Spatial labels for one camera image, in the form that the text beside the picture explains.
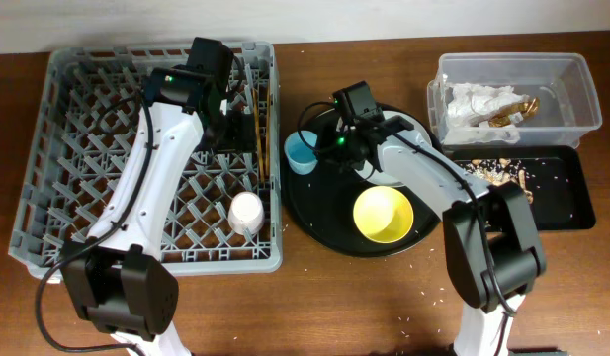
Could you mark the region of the blue plastic cup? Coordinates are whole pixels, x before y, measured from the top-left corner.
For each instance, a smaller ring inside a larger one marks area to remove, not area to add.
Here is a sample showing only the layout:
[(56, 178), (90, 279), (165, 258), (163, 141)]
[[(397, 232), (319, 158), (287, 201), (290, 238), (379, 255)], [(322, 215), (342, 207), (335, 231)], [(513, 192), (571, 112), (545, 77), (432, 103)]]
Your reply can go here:
[(301, 134), (305, 140), (301, 140), (298, 132), (293, 132), (286, 138), (284, 152), (291, 170), (299, 175), (307, 175), (317, 165), (317, 158), (305, 144), (315, 147), (317, 135), (310, 131), (301, 131)]

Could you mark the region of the yellow bowl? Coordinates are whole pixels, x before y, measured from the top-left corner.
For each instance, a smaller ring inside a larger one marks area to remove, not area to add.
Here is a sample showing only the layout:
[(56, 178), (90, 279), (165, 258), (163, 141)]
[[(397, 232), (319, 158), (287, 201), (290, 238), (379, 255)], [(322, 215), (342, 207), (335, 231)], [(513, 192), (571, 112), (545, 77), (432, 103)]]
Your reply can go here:
[(352, 217), (359, 232), (378, 244), (401, 241), (410, 233), (415, 220), (409, 199), (400, 190), (387, 186), (363, 191), (353, 205)]

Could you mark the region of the white napkin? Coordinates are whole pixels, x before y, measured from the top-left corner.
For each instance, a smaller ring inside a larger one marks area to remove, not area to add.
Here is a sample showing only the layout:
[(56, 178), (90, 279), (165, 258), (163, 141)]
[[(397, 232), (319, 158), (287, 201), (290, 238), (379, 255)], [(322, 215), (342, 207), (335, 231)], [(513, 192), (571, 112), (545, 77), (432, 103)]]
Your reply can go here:
[(473, 83), (450, 84), (453, 100), (447, 104), (445, 145), (479, 144), (502, 141), (515, 144), (520, 134), (515, 125), (492, 128), (488, 120), (504, 108), (527, 102), (530, 96), (519, 95), (512, 86), (491, 87)]

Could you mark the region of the pink plastic cup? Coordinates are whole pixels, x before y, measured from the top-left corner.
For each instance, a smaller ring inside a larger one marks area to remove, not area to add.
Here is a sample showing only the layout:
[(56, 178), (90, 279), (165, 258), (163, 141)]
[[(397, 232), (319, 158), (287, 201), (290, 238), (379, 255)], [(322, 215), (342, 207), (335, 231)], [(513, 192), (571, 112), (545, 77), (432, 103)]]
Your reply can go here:
[(227, 220), (230, 228), (243, 235), (259, 232), (264, 224), (264, 208), (261, 199), (254, 193), (241, 192), (230, 202)]

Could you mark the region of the brown food scraps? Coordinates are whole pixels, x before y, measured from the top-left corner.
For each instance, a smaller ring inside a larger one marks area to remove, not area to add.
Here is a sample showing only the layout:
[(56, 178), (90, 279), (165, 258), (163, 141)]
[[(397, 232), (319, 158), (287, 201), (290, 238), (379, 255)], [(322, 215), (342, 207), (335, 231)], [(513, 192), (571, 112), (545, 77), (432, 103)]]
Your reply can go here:
[(462, 163), (462, 167), (494, 186), (501, 186), (508, 182), (517, 184), (524, 191), (528, 203), (533, 204), (534, 194), (527, 186), (527, 181), (532, 178), (532, 175), (524, 167), (522, 160), (476, 158)]

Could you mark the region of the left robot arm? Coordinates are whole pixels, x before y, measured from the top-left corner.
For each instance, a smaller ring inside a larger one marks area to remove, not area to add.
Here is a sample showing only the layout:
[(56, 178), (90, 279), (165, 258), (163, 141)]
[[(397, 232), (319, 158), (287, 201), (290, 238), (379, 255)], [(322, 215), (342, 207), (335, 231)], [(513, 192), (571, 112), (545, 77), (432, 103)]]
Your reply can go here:
[(191, 155), (251, 151), (252, 125), (226, 114), (241, 63), (217, 40), (195, 38), (186, 63), (155, 68), (136, 93), (140, 104), (130, 157), (108, 206), (82, 242), (67, 241), (52, 267), (77, 316), (134, 355), (186, 355), (174, 327), (179, 285), (162, 265), (170, 206)]

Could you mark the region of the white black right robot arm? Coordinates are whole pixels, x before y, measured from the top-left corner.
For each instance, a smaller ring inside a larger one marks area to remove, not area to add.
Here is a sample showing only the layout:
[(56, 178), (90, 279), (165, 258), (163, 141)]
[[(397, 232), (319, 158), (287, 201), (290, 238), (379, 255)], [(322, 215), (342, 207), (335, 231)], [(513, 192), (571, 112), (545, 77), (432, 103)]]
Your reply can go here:
[(364, 81), (332, 94), (338, 124), (323, 131), (317, 157), (370, 164), (414, 193), (444, 229), (447, 271), (464, 302), (455, 355), (506, 355), (518, 308), (547, 268), (525, 191), (469, 173), (426, 141), (412, 122), (386, 118)]

